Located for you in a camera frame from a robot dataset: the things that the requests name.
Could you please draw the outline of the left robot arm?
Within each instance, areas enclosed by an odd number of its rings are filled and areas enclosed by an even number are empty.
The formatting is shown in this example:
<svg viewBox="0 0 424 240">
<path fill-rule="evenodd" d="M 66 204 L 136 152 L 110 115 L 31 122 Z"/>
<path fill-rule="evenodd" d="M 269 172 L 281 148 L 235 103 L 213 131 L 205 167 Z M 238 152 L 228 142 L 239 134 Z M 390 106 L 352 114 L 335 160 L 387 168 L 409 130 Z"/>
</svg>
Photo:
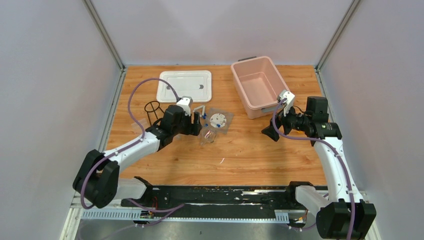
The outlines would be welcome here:
<svg viewBox="0 0 424 240">
<path fill-rule="evenodd" d="M 147 184 L 136 177 L 120 178 L 120 174 L 142 158 L 171 144 L 177 135 L 198 136 L 203 116 L 198 111 L 188 113 L 189 110 L 170 105 L 163 117 L 133 140 L 105 152 L 89 151 L 72 183 L 73 189 L 80 194 L 81 206 L 100 209 L 121 199 L 133 199 L 142 207 L 149 206 L 153 193 L 147 189 Z"/>
</svg>

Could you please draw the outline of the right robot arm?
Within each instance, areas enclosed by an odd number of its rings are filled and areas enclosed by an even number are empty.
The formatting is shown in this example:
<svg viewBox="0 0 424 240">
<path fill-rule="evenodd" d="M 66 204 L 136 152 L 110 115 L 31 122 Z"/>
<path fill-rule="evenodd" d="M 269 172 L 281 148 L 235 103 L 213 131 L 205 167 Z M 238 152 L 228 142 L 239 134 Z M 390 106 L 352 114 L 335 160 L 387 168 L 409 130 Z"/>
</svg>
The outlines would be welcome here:
<svg viewBox="0 0 424 240">
<path fill-rule="evenodd" d="M 315 217 L 323 239 L 365 239 L 377 210 L 366 202 L 355 184 L 344 155 L 340 128 L 329 122 L 328 100 L 309 96 L 306 109 L 301 112 L 296 112 L 294 101 L 294 94 L 283 91 L 277 97 L 269 126 L 261 132 L 275 142 L 280 137 L 310 142 L 320 159 L 328 196 L 318 193 L 310 182 L 291 182 L 286 204 L 292 209 L 304 206 Z"/>
</svg>

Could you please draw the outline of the white clay triangle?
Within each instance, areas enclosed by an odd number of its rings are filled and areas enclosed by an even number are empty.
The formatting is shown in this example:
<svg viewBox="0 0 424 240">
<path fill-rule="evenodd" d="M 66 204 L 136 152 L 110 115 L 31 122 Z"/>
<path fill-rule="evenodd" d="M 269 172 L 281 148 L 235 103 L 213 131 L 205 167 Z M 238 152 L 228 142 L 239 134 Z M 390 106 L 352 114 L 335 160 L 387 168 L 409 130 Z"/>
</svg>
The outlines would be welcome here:
<svg viewBox="0 0 424 240">
<path fill-rule="evenodd" d="M 196 108 L 194 108 L 193 109 L 193 112 L 194 113 L 199 113 L 199 115 L 200 115 L 200 117 L 202 118 L 202 119 L 205 119 L 206 118 L 206 106 L 205 105 L 200 105 L 200 106 L 198 106 L 198 107 L 196 107 Z"/>
</svg>

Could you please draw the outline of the glass flask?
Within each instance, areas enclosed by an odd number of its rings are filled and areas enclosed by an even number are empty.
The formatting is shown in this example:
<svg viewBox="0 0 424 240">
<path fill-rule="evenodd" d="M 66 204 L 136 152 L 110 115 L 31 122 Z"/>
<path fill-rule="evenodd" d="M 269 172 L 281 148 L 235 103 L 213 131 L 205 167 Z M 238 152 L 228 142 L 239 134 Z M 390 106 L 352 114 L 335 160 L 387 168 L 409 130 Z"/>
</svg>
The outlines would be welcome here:
<svg viewBox="0 0 424 240">
<path fill-rule="evenodd" d="M 210 128 L 204 128 L 200 131 L 199 137 L 200 137 L 200 140 L 199 140 L 200 145 L 212 144 L 216 141 L 217 132 L 215 132 L 214 130 Z"/>
</svg>

